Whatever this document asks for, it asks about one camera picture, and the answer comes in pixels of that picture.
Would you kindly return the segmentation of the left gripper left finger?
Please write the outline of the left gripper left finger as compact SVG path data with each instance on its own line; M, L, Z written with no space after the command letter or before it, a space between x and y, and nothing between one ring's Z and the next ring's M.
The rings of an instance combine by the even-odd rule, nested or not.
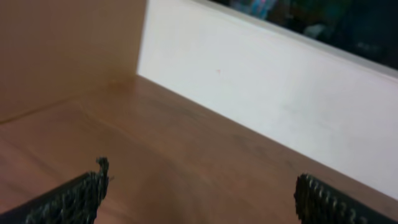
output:
M1 224L93 224L106 197L109 162L97 158L98 172L86 172L1 214Z

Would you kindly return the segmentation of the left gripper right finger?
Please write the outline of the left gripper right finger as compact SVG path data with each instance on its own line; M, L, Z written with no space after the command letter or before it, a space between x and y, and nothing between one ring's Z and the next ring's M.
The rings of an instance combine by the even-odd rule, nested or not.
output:
M294 199L302 224L397 224L309 174L297 177Z

